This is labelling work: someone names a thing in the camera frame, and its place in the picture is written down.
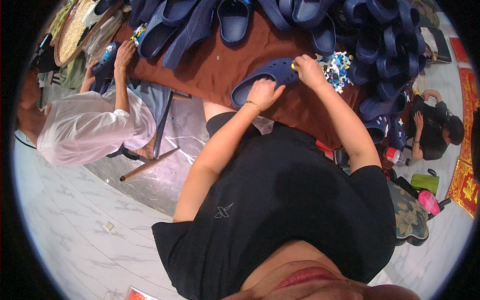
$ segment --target red banner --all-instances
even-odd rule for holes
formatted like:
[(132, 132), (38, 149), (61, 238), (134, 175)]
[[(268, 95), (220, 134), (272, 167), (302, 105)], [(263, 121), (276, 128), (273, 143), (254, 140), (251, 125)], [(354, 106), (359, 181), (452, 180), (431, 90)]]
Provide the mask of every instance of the red banner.
[(468, 62), (468, 55), (463, 48), (462, 43), (458, 37), (451, 37), (450, 43), (452, 43), (453, 52), (455, 53), (456, 61)]
[(480, 186), (473, 181), (472, 166), (459, 158), (447, 197), (452, 198), (474, 217), (479, 189)]
[(462, 142), (460, 157), (456, 163), (455, 173), (450, 188), (448, 189), (447, 197), (451, 197), (473, 217), (477, 207), (480, 187), (473, 181), (471, 134), (473, 112), (476, 111), (480, 105), (473, 70), (458, 68), (458, 73), (462, 85), (465, 137)]

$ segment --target gold chinese character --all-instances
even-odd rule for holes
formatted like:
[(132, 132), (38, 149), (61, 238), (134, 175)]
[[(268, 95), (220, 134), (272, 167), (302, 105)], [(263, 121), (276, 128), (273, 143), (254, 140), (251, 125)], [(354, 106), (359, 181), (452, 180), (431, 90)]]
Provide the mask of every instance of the gold chinese character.
[(475, 191), (477, 184), (473, 182), (473, 178), (470, 177), (467, 180), (467, 186), (463, 188), (463, 193), (465, 194), (465, 198), (469, 199), (470, 201), (473, 200), (473, 192)]

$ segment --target man in white shirt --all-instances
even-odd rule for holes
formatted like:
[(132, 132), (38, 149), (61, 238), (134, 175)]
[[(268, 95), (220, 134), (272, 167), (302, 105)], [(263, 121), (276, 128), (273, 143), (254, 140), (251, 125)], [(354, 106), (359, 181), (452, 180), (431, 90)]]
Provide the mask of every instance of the man in white shirt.
[(125, 71), (135, 51), (130, 41), (119, 47), (115, 85), (103, 95), (88, 91), (95, 81), (92, 64), (79, 94), (53, 101), (43, 109), (36, 107), (40, 98), (38, 70), (31, 68), (20, 93), (17, 129), (57, 166), (93, 162), (116, 152), (122, 144), (131, 150), (142, 148), (153, 138), (161, 115), (151, 112), (158, 104), (148, 103), (151, 99), (145, 103), (127, 88)]

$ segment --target gold bracelet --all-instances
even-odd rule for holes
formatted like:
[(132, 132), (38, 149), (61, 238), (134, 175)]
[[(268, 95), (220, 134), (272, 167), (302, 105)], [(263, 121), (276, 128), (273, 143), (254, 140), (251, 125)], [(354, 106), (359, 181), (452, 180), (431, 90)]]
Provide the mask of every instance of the gold bracelet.
[(262, 109), (260, 108), (260, 106), (258, 106), (258, 104), (256, 104), (255, 102), (253, 101), (245, 101), (245, 103), (249, 103), (249, 104), (252, 104), (253, 106), (255, 106), (259, 112), (262, 112)]

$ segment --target beans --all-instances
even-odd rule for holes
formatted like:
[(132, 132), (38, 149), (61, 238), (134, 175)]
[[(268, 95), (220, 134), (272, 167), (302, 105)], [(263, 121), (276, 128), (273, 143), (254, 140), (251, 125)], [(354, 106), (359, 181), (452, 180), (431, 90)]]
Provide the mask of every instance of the beans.
[(60, 36), (62, 40), (59, 43), (59, 60), (66, 61), (77, 49), (77, 44), (85, 30), (85, 26), (82, 24), (82, 20), (88, 11), (88, 9), (94, 5), (92, 0), (79, 0), (75, 5), (77, 7), (75, 15), (70, 21), (67, 20), (66, 29), (63, 36)]

